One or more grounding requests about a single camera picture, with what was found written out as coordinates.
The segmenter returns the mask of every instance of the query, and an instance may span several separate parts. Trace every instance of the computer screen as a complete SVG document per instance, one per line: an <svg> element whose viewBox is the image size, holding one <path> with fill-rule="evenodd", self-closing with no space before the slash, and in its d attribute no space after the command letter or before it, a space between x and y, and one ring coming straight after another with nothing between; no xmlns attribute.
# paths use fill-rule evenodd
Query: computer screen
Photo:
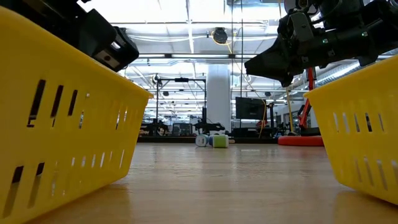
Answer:
<svg viewBox="0 0 398 224"><path fill-rule="evenodd" d="M236 97L236 118L238 119L258 119L264 116L264 103L260 99Z"/></svg>

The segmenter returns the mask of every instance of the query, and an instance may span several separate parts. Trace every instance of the wooden table surface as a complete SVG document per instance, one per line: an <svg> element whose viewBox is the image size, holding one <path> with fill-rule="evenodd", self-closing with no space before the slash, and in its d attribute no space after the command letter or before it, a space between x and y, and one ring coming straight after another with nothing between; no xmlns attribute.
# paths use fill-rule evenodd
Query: wooden table surface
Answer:
<svg viewBox="0 0 398 224"><path fill-rule="evenodd" d="M398 223L340 185L322 147L138 144L129 175L31 223Z"/></svg>

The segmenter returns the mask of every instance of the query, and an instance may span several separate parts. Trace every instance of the yellow basket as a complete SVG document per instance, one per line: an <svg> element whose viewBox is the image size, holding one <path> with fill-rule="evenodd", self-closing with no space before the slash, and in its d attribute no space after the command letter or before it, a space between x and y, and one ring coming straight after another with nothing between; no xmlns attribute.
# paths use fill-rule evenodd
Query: yellow basket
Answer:
<svg viewBox="0 0 398 224"><path fill-rule="evenodd" d="M123 178L151 96L0 7L0 223Z"/></svg>
<svg viewBox="0 0 398 224"><path fill-rule="evenodd" d="M398 204L398 57L305 96L317 116L336 179Z"/></svg>

